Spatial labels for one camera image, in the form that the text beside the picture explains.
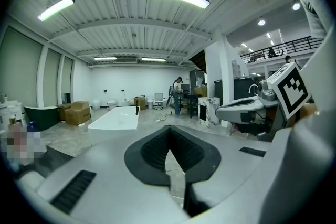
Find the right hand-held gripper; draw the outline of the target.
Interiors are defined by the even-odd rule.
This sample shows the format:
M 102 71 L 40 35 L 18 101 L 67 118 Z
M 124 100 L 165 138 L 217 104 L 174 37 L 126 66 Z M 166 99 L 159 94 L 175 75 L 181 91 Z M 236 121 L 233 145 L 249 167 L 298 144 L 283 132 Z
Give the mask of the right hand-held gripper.
M 273 75 L 259 82 L 258 97 L 241 98 L 215 110 L 222 121 L 237 124 L 263 124 L 267 109 L 281 106 L 284 117 L 290 119 L 310 99 L 295 62 L 284 64 Z

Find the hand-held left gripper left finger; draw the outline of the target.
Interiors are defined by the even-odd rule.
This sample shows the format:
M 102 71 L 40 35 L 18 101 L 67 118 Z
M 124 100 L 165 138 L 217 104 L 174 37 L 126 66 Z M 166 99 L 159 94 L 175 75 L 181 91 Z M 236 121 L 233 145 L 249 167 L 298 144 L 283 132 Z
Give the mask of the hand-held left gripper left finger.
M 18 188 L 50 223 L 184 223 L 165 171 L 168 152 L 190 144 L 187 130 L 166 125 L 100 142 L 47 176 Z

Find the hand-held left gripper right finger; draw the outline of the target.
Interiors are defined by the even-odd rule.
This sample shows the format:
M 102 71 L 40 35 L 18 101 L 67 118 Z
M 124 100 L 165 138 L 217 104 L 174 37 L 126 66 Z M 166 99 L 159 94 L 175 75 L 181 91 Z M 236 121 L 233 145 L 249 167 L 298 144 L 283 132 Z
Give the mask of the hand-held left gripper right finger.
M 330 218 L 331 112 L 277 132 L 272 142 L 223 137 L 209 179 L 185 186 L 175 223 L 322 223 Z

